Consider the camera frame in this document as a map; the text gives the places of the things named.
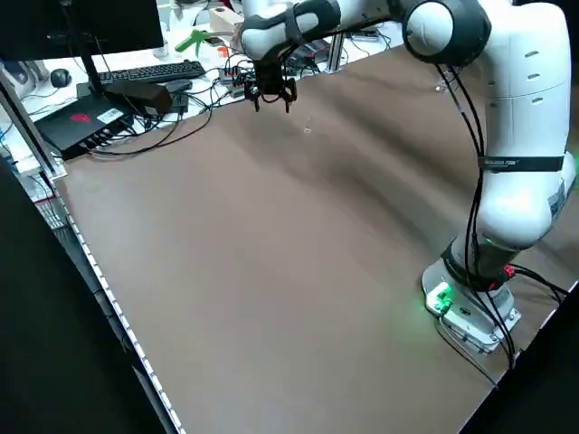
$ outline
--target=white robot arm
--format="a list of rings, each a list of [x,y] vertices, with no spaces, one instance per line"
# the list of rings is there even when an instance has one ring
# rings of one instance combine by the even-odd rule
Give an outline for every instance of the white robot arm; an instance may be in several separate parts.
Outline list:
[[[512,6],[507,0],[267,3],[243,2],[241,44],[255,61],[259,93],[279,95],[287,103],[295,100],[295,92],[284,93],[284,56],[304,41],[380,20],[402,22],[406,49],[421,61],[480,64],[487,149],[479,159],[484,182],[477,219],[478,274],[470,275],[468,285],[464,255],[468,251],[473,264],[475,254],[465,249],[463,233],[424,271],[422,286],[432,313],[444,316],[481,351],[491,352],[504,337],[496,318],[489,316],[491,306],[508,329],[520,318],[505,266],[550,231],[574,184],[575,163],[565,152],[571,55],[562,11],[551,4]],[[485,297],[474,297],[473,291]]]

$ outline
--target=desk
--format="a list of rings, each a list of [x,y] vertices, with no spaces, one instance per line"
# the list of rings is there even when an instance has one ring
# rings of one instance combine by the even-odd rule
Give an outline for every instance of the desk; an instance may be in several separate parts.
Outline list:
[[[402,34],[401,34],[401,25],[397,23],[383,23],[382,26],[379,28],[379,31],[388,36],[391,40],[390,46],[395,47],[402,43]],[[209,24],[197,25],[195,29],[204,30],[204,31],[211,31]],[[195,57],[195,47],[189,47],[186,51],[182,53],[175,52],[174,48],[177,44],[183,41],[190,33],[192,28],[188,29],[175,29],[171,32],[168,32],[166,37],[167,41],[169,42],[170,53],[169,55],[164,58],[163,60],[157,59],[153,56],[151,50],[143,50],[139,52],[123,52],[119,54],[107,54],[107,64],[111,68],[112,71],[115,70],[124,70],[124,69],[131,69],[131,68],[139,68],[144,66],[155,65],[159,63],[172,63],[172,62],[180,62],[185,59],[191,61],[200,61],[206,70],[210,70],[211,68],[223,67],[225,64],[225,59],[221,59],[217,55],[217,50],[215,48],[209,47],[206,44],[202,44],[202,50],[200,51],[200,58],[197,59]],[[346,40],[344,43],[346,60],[347,61],[357,61],[359,59],[363,59],[368,54],[376,54],[381,52],[385,48],[385,43],[383,41],[379,42],[356,42],[352,43],[351,41]],[[104,72],[107,70],[107,66],[105,62],[102,60],[101,56],[93,56],[92,57],[97,71]],[[235,61],[233,65],[235,65],[240,59],[243,59],[242,56],[235,57]],[[35,98],[35,97],[26,97],[24,100],[24,106],[28,113],[35,113],[39,109],[44,109],[41,113],[37,115],[31,115],[33,120],[38,120],[48,114],[52,113],[56,109],[59,109],[66,105],[67,103],[71,103],[76,99],[76,84],[83,83],[88,80],[87,74],[84,72],[81,60],[79,58],[68,58],[68,59],[57,59],[46,61],[46,68],[49,71],[54,71],[59,68],[64,68],[71,73],[72,76],[72,83],[66,88],[58,90],[56,93],[55,88],[52,87],[49,81],[45,82],[39,89],[34,91],[34,95],[40,96],[47,96],[53,95],[49,98]],[[325,64],[322,63],[319,65],[320,69],[323,70],[325,68]],[[219,76],[217,71],[210,71],[206,76],[192,80],[193,87],[191,89],[192,92],[198,92],[201,90],[208,89],[213,80]],[[218,85],[215,87],[215,90],[219,93],[219,95],[223,95],[226,92],[226,89]],[[210,104],[211,97],[209,95],[209,91],[196,95],[197,98],[201,99],[204,103]],[[222,100],[222,105],[226,105],[233,102],[233,99],[227,97]],[[185,114],[185,118],[190,118],[196,115],[200,110],[200,107],[196,105],[194,102],[190,102],[189,111]],[[166,117],[166,120],[172,121],[176,120],[176,115],[169,115]],[[138,122],[135,122],[135,130],[142,131],[142,127]],[[10,149],[11,154],[13,155],[13,159],[17,162],[16,168],[18,169],[19,173],[22,175],[33,175],[39,169],[40,166],[38,162],[34,159],[30,149],[25,144],[24,140],[20,136],[20,134],[12,128],[9,134],[6,136],[6,143]]]
[[[392,50],[304,79],[289,115],[237,104],[163,150],[70,163],[57,188],[188,432],[449,433],[484,399],[419,286],[477,174],[437,80]],[[574,195],[519,261],[568,287],[577,216]],[[525,347],[555,305],[512,288]]]

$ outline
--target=label on robot arm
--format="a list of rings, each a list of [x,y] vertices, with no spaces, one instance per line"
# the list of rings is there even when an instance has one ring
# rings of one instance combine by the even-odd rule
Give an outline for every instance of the label on robot arm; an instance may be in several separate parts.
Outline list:
[[[100,116],[97,116],[97,119],[102,122],[103,124],[109,124],[113,120],[117,120],[121,118],[124,113],[116,108],[111,108],[110,110],[105,111]]]
[[[559,213],[563,210],[563,206],[565,205],[566,199],[567,198],[565,197],[565,184],[561,183],[561,185],[559,185],[559,190],[557,191],[557,193],[553,194],[548,199],[553,219],[559,217]]]

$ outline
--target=computer mouse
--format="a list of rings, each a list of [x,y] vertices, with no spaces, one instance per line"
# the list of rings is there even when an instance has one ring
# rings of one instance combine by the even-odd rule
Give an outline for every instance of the computer mouse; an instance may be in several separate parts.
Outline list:
[[[66,88],[71,81],[72,76],[67,70],[60,68],[51,72],[51,84],[55,88]]]

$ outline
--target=black keyboard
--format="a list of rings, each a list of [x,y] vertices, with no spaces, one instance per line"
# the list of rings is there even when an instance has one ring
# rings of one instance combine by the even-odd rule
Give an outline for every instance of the black keyboard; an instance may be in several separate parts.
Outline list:
[[[164,63],[134,70],[100,72],[100,82],[111,84],[114,80],[146,81],[148,83],[163,83],[179,79],[198,79],[205,75],[205,70],[198,61],[182,63]]]

